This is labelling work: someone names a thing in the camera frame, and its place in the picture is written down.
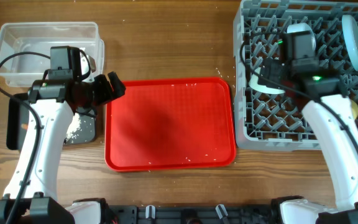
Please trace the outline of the green bowl with rice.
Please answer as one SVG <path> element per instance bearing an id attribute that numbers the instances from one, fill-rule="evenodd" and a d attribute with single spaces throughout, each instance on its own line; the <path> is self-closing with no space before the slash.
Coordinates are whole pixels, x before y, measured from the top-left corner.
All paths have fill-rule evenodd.
<path id="1" fill-rule="evenodd" d="M 262 72 L 265 72 L 266 76 L 270 74 L 270 68 L 268 67 L 259 67 L 255 69 L 255 73 L 261 74 Z M 273 88 L 267 86 L 266 83 L 264 83 L 262 80 L 259 82 L 259 77 L 255 75 L 254 73 L 251 73 L 251 78 L 249 81 L 249 86 L 256 91 L 259 91 L 261 93 L 266 93 L 270 95 L 279 95 L 284 94 L 284 90 L 281 90 L 279 88 Z"/>

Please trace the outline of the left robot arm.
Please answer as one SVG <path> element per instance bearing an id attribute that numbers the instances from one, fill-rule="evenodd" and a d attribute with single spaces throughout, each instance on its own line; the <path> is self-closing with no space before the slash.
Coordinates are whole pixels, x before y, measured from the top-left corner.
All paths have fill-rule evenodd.
<path id="1" fill-rule="evenodd" d="M 22 100 L 29 120 L 14 175 L 0 199 L 0 223 L 117 223 L 105 198 L 77 200 L 67 208 L 57 202 L 57 171 L 68 128 L 78 108 L 90 115 L 97 106 L 124 96 L 126 87 L 115 72 L 93 82 L 83 73 L 77 47 L 50 49 L 50 68 L 35 80 Z"/>

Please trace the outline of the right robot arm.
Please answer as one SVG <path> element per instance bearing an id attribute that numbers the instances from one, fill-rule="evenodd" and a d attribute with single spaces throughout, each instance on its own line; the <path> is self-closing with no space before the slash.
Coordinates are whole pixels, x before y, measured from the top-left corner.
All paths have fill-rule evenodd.
<path id="1" fill-rule="evenodd" d="M 351 101 L 336 70 L 319 66 L 312 35 L 269 32 L 280 46 L 278 59 L 266 58 L 257 83 L 282 90 L 295 101 L 316 136 L 334 187 L 336 208 L 304 198 L 276 200 L 281 223 L 358 223 L 358 130 Z"/>

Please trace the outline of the yellow plastic cup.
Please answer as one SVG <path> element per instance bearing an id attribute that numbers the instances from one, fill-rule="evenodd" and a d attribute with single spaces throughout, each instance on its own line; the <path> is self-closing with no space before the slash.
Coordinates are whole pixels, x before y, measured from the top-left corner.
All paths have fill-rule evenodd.
<path id="1" fill-rule="evenodd" d="M 358 104 L 353 100 L 350 100 L 350 102 L 353 119 L 356 119 L 358 117 Z"/>

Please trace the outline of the light blue plate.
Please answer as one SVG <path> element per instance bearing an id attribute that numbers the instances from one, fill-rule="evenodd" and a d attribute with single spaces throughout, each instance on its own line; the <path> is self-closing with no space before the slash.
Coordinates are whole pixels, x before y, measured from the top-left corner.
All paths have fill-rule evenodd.
<path id="1" fill-rule="evenodd" d="M 358 25 L 351 15 L 342 16 L 342 32 L 351 64 L 358 71 Z"/>

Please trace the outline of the light blue bowl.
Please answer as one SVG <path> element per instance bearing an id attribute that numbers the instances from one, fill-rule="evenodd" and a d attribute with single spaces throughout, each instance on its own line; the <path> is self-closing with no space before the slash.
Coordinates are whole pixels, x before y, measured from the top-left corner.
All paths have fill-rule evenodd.
<path id="1" fill-rule="evenodd" d="M 316 49 L 316 38 L 312 28 L 307 23 L 292 24 L 287 27 L 287 34 L 308 31 L 311 35 L 311 43 L 313 50 Z"/>

